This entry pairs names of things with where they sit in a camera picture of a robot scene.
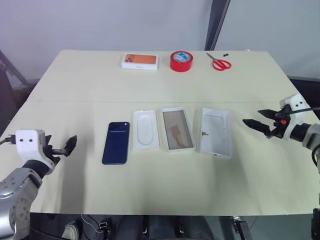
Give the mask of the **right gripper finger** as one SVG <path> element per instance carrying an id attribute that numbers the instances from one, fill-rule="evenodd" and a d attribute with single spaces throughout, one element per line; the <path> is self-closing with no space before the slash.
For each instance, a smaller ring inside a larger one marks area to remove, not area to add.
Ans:
<path id="1" fill-rule="evenodd" d="M 263 133 L 265 136 L 270 136 L 271 135 L 271 130 L 270 127 L 264 123 L 261 123 L 260 121 L 254 120 L 254 119 L 243 119 L 243 123 L 258 132 Z"/>
<path id="2" fill-rule="evenodd" d="M 258 110 L 258 113 L 263 115 L 265 118 L 268 118 L 268 119 L 271 119 L 271 120 L 275 120 L 277 118 L 277 116 L 276 116 L 277 111 L 274 111 L 274 110 L 271 110 L 271 109 Z"/>

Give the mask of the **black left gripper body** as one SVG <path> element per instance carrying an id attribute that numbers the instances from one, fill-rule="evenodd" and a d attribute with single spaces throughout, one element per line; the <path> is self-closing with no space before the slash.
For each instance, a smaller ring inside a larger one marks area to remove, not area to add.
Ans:
<path id="1" fill-rule="evenodd" d="M 42 148 L 44 155 L 50 159 L 54 164 L 58 164 L 60 161 L 60 155 L 65 155 L 64 149 L 53 149 L 52 145 L 46 145 Z"/>

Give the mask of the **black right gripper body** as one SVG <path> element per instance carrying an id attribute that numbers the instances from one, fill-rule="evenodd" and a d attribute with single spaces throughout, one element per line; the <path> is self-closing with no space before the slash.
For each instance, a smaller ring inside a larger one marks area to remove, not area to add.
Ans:
<path id="1" fill-rule="evenodd" d="M 277 137 L 282 139 L 284 137 L 285 131 L 287 130 L 289 123 L 291 121 L 291 117 L 287 115 L 291 111 L 291 107 L 289 105 L 285 105 L 282 107 L 280 111 L 277 111 L 276 119 L 274 120 L 273 126 L 275 127 L 271 130 L 271 134 L 267 135 L 267 138 Z"/>

